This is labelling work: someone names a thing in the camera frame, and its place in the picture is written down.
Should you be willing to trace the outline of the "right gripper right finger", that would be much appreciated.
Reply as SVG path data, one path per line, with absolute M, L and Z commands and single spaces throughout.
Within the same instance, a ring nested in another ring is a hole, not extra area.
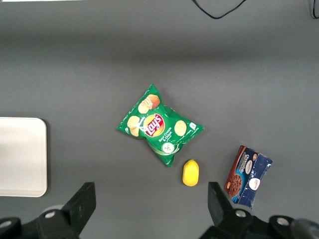
M 245 209 L 235 208 L 217 182 L 208 183 L 208 210 L 213 225 L 202 239 L 246 239 L 253 216 Z

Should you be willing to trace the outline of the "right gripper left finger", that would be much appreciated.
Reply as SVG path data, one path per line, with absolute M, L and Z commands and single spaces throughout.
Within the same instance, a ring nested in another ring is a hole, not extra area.
M 61 208 L 37 218 L 40 239 L 78 239 L 96 209 L 95 183 L 86 182 Z

